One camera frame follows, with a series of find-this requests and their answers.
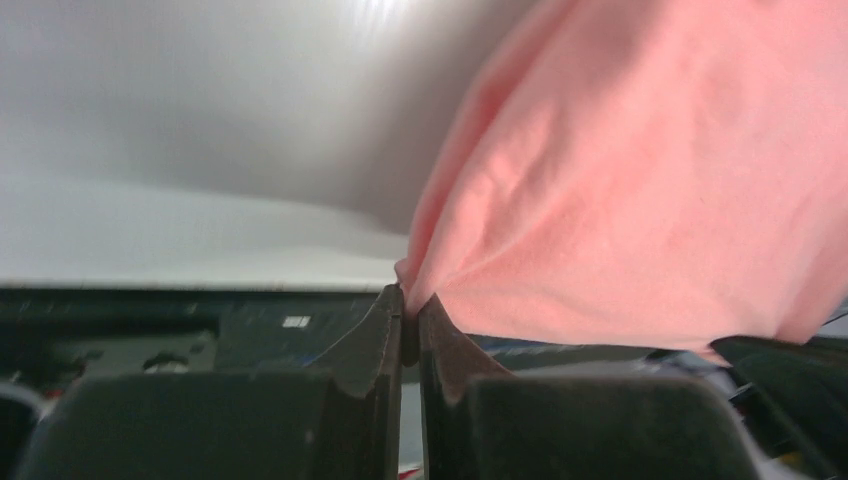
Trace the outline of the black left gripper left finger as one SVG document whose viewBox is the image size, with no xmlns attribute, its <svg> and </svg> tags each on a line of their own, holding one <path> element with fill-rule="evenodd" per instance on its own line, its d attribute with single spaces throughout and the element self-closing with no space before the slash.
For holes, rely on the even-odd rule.
<svg viewBox="0 0 848 480">
<path fill-rule="evenodd" d="M 17 479 L 393 479 L 402 295 L 307 366 L 13 383 Z"/>
</svg>

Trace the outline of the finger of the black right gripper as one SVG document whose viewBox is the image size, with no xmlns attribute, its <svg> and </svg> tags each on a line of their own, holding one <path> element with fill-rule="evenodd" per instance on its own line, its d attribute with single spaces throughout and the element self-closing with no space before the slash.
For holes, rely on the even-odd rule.
<svg viewBox="0 0 848 480">
<path fill-rule="evenodd" d="M 847 477 L 847 340 L 794 344 L 734 336 L 710 343 L 759 393 L 824 479 Z"/>
</svg>

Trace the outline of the pink t-shirt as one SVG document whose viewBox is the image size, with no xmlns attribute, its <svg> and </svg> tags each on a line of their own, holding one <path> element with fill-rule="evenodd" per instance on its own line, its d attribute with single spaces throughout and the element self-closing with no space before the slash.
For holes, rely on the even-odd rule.
<svg viewBox="0 0 848 480">
<path fill-rule="evenodd" d="M 405 323 L 710 352 L 847 294 L 843 1 L 543 1 L 465 97 L 396 267 Z"/>
</svg>

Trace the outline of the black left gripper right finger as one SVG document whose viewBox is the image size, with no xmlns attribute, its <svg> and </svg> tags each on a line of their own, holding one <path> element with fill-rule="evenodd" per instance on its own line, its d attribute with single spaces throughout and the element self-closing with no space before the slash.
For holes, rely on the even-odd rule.
<svg viewBox="0 0 848 480">
<path fill-rule="evenodd" d="M 694 379 L 520 377 L 452 323 L 418 317 L 430 479 L 755 479 L 729 406 Z"/>
</svg>

